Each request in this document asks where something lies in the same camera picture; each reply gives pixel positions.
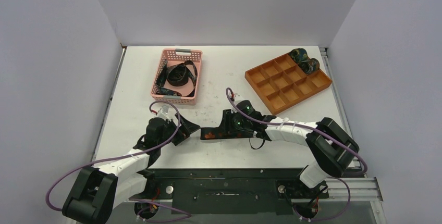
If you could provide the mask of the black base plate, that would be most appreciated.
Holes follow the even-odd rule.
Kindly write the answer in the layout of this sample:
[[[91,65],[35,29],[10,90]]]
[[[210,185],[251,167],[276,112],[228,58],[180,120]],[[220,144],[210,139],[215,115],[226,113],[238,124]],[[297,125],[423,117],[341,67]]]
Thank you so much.
[[[322,181],[313,189],[303,185],[301,169],[148,169],[148,179],[136,198],[163,202],[196,214],[292,214],[292,203],[315,205],[327,199]]]

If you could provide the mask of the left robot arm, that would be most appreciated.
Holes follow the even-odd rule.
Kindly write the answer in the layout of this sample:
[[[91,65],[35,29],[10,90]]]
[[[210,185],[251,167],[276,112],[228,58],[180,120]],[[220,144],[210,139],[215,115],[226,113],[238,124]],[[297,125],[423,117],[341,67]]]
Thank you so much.
[[[62,214],[80,223],[106,223],[113,209],[131,196],[151,197],[156,185],[141,172],[157,161],[164,145],[178,145],[200,129],[182,116],[176,118],[178,122],[166,116],[150,119],[145,134],[123,159],[102,161],[98,167],[83,167]]]

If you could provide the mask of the black orange floral tie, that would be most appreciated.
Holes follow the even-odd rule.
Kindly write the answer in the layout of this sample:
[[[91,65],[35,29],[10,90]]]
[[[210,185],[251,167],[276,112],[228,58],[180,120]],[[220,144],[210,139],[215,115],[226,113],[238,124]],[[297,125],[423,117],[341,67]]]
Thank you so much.
[[[200,140],[239,139],[243,137],[244,135],[240,132],[224,127],[204,127],[200,129]]]

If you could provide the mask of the rolled blue green tie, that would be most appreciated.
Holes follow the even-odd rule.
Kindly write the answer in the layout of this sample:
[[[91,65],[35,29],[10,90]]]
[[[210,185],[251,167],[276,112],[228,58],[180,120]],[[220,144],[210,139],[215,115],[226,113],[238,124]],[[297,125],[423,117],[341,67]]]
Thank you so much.
[[[291,50],[288,55],[296,64],[306,61],[309,58],[304,48],[295,48]]]

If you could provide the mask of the orange divided tray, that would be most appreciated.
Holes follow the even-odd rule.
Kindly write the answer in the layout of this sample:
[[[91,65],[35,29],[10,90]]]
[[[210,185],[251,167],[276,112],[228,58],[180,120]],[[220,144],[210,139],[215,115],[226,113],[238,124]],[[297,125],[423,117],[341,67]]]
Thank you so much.
[[[247,70],[244,77],[273,115],[312,97],[332,84],[329,76],[320,69],[312,74],[305,74],[288,54]]]

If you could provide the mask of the rolled dark floral tie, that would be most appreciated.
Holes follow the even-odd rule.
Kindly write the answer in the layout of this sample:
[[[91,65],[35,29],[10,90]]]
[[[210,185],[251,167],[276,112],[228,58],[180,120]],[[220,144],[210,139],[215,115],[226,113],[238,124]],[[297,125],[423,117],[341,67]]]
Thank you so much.
[[[320,69],[319,61],[316,58],[303,60],[299,62],[298,66],[306,75],[310,75]]]

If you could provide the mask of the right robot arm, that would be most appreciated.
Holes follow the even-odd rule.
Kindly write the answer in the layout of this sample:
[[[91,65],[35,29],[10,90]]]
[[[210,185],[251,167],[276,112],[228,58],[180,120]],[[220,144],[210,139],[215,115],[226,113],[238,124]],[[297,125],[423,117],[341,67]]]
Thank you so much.
[[[262,115],[249,100],[230,99],[229,102],[235,130],[264,141],[285,141],[310,149],[314,160],[301,171],[294,186],[300,197],[310,196],[328,177],[342,177],[349,164],[358,157],[359,146],[331,118],[324,117],[316,122],[291,121],[275,115]]]

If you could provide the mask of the pink plastic basket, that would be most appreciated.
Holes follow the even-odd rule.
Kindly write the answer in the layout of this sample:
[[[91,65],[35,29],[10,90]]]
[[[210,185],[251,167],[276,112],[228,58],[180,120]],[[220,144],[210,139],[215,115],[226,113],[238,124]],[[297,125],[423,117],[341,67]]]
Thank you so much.
[[[166,48],[162,51],[151,89],[154,100],[195,105],[203,52],[195,49]]]

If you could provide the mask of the dark tie in basket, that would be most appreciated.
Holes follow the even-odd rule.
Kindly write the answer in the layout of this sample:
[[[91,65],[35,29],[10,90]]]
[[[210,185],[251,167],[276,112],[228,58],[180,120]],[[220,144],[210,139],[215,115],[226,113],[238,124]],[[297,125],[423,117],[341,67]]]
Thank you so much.
[[[186,97],[195,96],[195,91],[197,87],[198,71],[197,67],[191,60],[186,60],[183,63],[179,63],[173,66],[167,66],[167,63],[162,67],[161,73],[155,81],[157,88],[156,94],[166,95],[166,96],[180,96],[183,95],[175,90],[167,89],[164,87],[165,83],[168,82],[174,87],[181,87],[186,85],[189,80],[193,84],[193,90],[191,93],[186,95]]]

